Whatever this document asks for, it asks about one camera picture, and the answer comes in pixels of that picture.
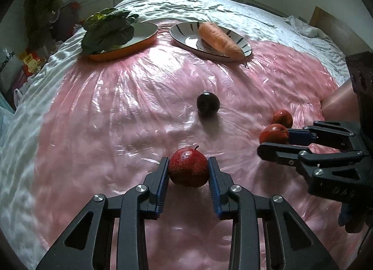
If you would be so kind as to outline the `orange rimmed plate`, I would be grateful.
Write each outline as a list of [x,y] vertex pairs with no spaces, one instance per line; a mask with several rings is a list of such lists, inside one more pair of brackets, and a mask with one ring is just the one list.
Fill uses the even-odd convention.
[[152,45],[157,37],[158,30],[158,26],[153,23],[136,23],[133,25],[133,37],[126,44],[113,51],[88,55],[88,58],[95,62],[109,62],[128,57]]

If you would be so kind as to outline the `small red fruit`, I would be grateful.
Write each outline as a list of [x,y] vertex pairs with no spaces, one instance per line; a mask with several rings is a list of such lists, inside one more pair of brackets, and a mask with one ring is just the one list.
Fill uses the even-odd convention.
[[285,109],[279,109],[273,114],[273,124],[281,124],[286,128],[292,128],[293,116]]

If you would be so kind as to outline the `wooden headboard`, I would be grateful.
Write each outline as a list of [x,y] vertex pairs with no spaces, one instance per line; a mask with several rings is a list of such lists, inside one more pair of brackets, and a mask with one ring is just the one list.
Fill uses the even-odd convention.
[[372,51],[345,22],[335,18],[319,7],[315,7],[309,24],[322,30],[345,55]]

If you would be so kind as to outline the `white bed sheet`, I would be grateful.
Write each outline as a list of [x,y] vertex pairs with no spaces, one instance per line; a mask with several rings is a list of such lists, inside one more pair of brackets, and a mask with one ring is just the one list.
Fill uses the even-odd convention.
[[[305,32],[293,17],[280,18],[261,9],[228,0],[124,0],[120,7],[141,21],[212,21],[252,40],[285,44],[316,57],[337,87],[348,77],[342,53],[317,31]],[[27,269],[34,269],[42,249],[34,216],[35,161],[44,116],[65,73],[80,59],[84,30],[77,31],[34,77],[22,97],[1,148],[1,229]]]

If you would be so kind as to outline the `pink plastic sheet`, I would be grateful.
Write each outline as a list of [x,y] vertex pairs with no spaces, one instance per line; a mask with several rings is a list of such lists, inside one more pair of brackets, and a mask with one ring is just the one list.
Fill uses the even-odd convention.
[[[360,235],[338,225],[341,205],[307,192],[290,167],[257,156],[259,135],[286,109],[297,128],[322,119],[321,101],[337,85],[320,61],[285,44],[252,40],[248,63],[218,64],[177,47],[172,21],[159,23],[157,42],[126,59],[80,59],[65,73],[44,116],[35,161],[34,216],[47,250],[98,193],[125,193],[164,156],[196,147],[253,194],[282,195],[341,269],[353,260]],[[220,100],[203,117],[197,98]]]

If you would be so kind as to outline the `red yellow package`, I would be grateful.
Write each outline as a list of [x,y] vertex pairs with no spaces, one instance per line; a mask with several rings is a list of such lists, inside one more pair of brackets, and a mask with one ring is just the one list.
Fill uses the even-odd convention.
[[44,63],[43,58],[40,58],[36,52],[22,52],[19,59],[22,62],[22,69],[26,77],[37,74]]

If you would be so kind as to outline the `carrot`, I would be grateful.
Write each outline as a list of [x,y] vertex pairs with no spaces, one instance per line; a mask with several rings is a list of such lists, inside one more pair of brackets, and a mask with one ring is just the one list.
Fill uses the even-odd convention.
[[246,59],[243,50],[215,23],[200,24],[199,35],[207,44],[234,61]]

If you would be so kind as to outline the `white patterned plate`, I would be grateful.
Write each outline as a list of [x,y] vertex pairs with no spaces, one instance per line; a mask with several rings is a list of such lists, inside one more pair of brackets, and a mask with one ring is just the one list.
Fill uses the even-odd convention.
[[[230,59],[225,54],[219,52],[203,41],[198,32],[198,27],[201,24],[202,23],[199,21],[177,23],[170,28],[169,34],[179,47],[184,48],[203,59],[218,62],[233,62],[233,59]],[[225,27],[221,27],[221,29],[242,49],[246,58],[252,54],[252,47],[248,40],[233,30]]]

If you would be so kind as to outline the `hanging brown clothes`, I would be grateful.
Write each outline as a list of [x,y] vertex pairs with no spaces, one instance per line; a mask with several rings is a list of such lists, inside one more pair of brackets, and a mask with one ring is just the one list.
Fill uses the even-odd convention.
[[58,0],[25,0],[25,26],[29,48],[38,48],[51,26],[51,15],[59,9]]

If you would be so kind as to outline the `dark plum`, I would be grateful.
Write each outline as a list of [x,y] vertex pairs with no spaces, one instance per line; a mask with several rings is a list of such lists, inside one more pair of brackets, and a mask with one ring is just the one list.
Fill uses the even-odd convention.
[[197,98],[197,108],[203,117],[216,115],[220,108],[219,98],[211,92],[203,92]]

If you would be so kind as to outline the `green leafy vegetable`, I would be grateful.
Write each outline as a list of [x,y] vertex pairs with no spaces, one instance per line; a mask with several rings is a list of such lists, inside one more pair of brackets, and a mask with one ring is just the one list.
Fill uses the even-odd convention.
[[138,14],[117,8],[106,8],[89,16],[82,24],[86,31],[81,42],[82,55],[118,50],[133,38],[133,25],[138,19]]

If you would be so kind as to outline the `small red apple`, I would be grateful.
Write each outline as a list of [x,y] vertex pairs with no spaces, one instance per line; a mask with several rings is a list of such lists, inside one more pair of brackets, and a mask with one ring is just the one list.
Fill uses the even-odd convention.
[[281,124],[271,124],[266,127],[259,135],[259,142],[288,144],[290,133],[288,129]]

